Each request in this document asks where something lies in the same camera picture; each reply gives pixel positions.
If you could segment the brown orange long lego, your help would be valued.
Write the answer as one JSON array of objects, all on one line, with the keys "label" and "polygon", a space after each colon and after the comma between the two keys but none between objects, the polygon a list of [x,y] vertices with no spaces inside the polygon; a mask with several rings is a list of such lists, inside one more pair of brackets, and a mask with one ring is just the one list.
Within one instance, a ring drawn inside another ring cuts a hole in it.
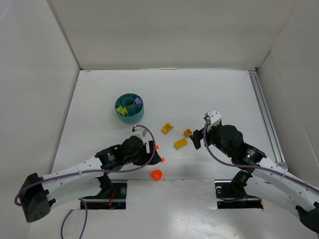
[{"label": "brown orange long lego", "polygon": [[185,137],[190,137],[192,135],[192,131],[190,129],[187,129],[184,131]]}]

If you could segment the light green square lego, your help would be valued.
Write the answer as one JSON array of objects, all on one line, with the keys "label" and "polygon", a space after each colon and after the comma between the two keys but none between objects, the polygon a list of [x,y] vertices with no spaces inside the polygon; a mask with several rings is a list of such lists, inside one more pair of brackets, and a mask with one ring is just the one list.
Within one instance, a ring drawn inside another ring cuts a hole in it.
[{"label": "light green square lego", "polygon": [[125,107],[123,107],[123,106],[118,106],[117,108],[116,108],[116,111],[120,114],[120,115],[122,115],[122,116],[127,116],[127,114],[128,114],[128,110],[125,108]]}]

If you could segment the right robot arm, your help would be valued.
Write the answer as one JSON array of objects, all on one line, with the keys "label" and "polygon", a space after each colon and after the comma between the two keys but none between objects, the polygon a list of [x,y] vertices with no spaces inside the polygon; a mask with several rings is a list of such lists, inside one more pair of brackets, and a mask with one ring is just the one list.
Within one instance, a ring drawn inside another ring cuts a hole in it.
[{"label": "right robot arm", "polygon": [[239,168],[244,176],[239,181],[241,187],[247,186],[249,178],[258,177],[285,193],[289,199],[295,201],[293,212],[300,222],[309,230],[319,231],[319,189],[312,186],[285,169],[281,168],[264,152],[247,144],[243,134],[233,125],[205,125],[201,130],[195,130],[190,135],[194,147],[204,145],[209,148],[215,146],[231,159],[231,163],[223,165]]}]

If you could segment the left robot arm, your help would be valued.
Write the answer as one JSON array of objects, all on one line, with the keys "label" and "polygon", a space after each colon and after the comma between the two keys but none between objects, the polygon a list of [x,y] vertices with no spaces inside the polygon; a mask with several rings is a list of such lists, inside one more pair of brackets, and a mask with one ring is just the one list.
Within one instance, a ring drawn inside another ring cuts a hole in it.
[{"label": "left robot arm", "polygon": [[125,165],[139,167],[160,162],[154,141],[145,143],[137,136],[131,136],[66,170],[44,176],[28,175],[16,203],[22,207],[26,221],[33,223],[69,201],[106,196],[113,187],[109,173],[123,173]]}]

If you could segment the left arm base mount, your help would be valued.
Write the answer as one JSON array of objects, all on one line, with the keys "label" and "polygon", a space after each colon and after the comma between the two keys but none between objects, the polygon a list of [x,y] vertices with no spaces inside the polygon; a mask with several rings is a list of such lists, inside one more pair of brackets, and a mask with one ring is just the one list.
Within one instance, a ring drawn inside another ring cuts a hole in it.
[{"label": "left arm base mount", "polygon": [[83,198],[80,209],[89,210],[124,210],[126,209],[127,180],[111,180],[108,176],[100,180],[103,188],[95,196]]}]

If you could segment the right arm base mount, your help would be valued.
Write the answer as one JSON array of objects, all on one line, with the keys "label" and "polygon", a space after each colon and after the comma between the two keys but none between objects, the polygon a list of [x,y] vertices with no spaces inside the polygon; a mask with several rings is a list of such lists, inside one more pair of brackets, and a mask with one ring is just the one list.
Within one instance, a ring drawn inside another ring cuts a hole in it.
[{"label": "right arm base mount", "polygon": [[233,179],[214,181],[218,209],[263,209],[262,200],[246,193],[244,187],[252,177],[245,171],[239,171]]}]

